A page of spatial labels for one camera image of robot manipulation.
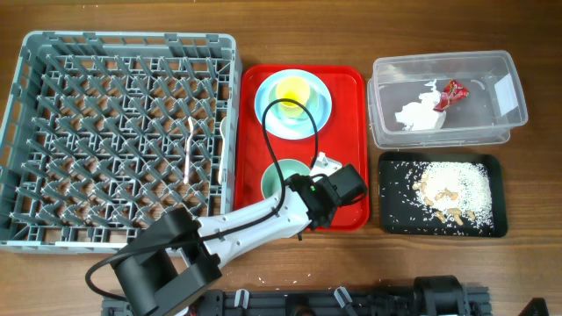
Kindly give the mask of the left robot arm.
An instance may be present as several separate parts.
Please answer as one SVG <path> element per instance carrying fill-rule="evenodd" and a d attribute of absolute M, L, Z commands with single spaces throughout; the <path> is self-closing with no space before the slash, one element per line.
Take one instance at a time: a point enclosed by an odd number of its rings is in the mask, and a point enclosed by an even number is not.
<path fill-rule="evenodd" d="M 226 215 L 164 213 L 112 264 L 135 315 L 172 315 L 201 297 L 234 258 L 306 229 L 330 227 L 338 208 L 368 191 L 354 166 L 324 176 L 292 175 L 283 189 Z"/>

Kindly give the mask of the white plastic fork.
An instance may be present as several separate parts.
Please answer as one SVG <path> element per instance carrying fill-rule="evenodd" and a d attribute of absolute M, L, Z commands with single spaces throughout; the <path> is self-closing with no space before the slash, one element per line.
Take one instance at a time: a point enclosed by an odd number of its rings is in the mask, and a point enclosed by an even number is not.
<path fill-rule="evenodd" d="M 193 137 L 194 131 L 195 131 L 195 123 L 196 123 L 195 118 L 193 118 L 193 117 L 188 118 L 189 134 L 188 134 L 188 137 L 187 137 L 186 142 L 185 142 L 186 153 L 185 153 L 184 179 L 183 179 L 184 184 L 188 184 L 189 178 L 190 178 L 191 142 L 192 142 L 192 137 Z"/>

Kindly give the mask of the red snack wrapper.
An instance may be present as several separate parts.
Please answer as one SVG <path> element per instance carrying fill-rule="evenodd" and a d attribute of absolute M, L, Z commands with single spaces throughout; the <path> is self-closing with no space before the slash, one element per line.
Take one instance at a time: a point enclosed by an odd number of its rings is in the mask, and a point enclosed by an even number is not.
<path fill-rule="evenodd" d="M 444 87 L 440 94 L 440 99 L 437 105 L 433 108 L 434 111 L 444 112 L 452 104 L 467 98 L 470 91 L 459 81 L 451 79 Z"/>

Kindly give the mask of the rice and food scraps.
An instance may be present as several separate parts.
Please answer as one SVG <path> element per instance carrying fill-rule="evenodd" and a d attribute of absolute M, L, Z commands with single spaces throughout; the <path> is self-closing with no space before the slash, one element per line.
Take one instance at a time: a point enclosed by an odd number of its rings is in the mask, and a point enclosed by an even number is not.
<path fill-rule="evenodd" d="M 470 162 L 402 162 L 403 205 L 421 211 L 421 220 L 449 227 L 493 225 L 492 192 L 486 167 Z"/>

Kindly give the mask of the light blue plate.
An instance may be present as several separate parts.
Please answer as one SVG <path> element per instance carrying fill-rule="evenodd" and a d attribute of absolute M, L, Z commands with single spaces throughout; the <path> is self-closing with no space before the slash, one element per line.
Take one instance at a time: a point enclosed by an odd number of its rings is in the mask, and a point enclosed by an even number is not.
<path fill-rule="evenodd" d="M 263 122 L 265 108 L 273 101 L 269 101 L 269 94 L 275 84 L 286 77 L 298 76 L 305 79 L 317 92 L 319 97 L 319 110 L 313 116 L 313 120 L 320 131 L 328 122 L 332 111 L 332 97 L 326 84 L 316 75 L 300 69 L 281 70 L 268 76 L 259 86 L 255 96 L 255 112 L 260 124 Z M 314 135 L 312 123 L 308 121 L 297 125 L 287 125 L 275 118 L 273 111 L 268 111 L 265 126 L 266 130 L 273 135 L 286 140 L 301 140 Z"/>

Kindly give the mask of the white plastic spoon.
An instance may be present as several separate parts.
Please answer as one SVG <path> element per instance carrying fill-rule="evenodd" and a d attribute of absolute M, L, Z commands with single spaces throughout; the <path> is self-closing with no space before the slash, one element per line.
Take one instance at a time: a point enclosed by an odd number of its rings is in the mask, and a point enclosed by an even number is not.
<path fill-rule="evenodd" d="M 220 136 L 221 136 L 221 152 L 220 152 L 220 165 L 218 171 L 218 181 L 219 184 L 223 183 L 223 167 L 225 162 L 225 156 L 227 155 L 227 116 L 225 116 L 220 122 Z"/>

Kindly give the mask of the white napkin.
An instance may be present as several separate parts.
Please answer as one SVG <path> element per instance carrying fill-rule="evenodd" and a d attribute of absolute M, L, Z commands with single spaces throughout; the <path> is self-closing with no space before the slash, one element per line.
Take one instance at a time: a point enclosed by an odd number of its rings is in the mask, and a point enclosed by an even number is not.
<path fill-rule="evenodd" d="M 425 86 L 430 87 L 430 91 L 421 93 L 419 102 L 410 102 L 395 113 L 396 121 L 404 126 L 404 131 L 438 130 L 443 127 L 446 113 L 434 110 L 441 99 L 436 80 L 425 83 Z"/>

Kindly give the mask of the yellow plastic cup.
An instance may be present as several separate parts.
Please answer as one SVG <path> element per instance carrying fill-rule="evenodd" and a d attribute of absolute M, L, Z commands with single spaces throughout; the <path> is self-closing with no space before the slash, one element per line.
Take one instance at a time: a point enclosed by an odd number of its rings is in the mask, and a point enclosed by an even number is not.
<path fill-rule="evenodd" d="M 311 88 L 308 82 L 302 77 L 290 76 L 279 81 L 276 87 L 276 98 L 282 99 L 279 103 L 281 113 L 289 118 L 295 119 L 300 116 L 304 110 L 295 103 L 289 102 L 289 99 L 306 105 L 311 96 Z"/>

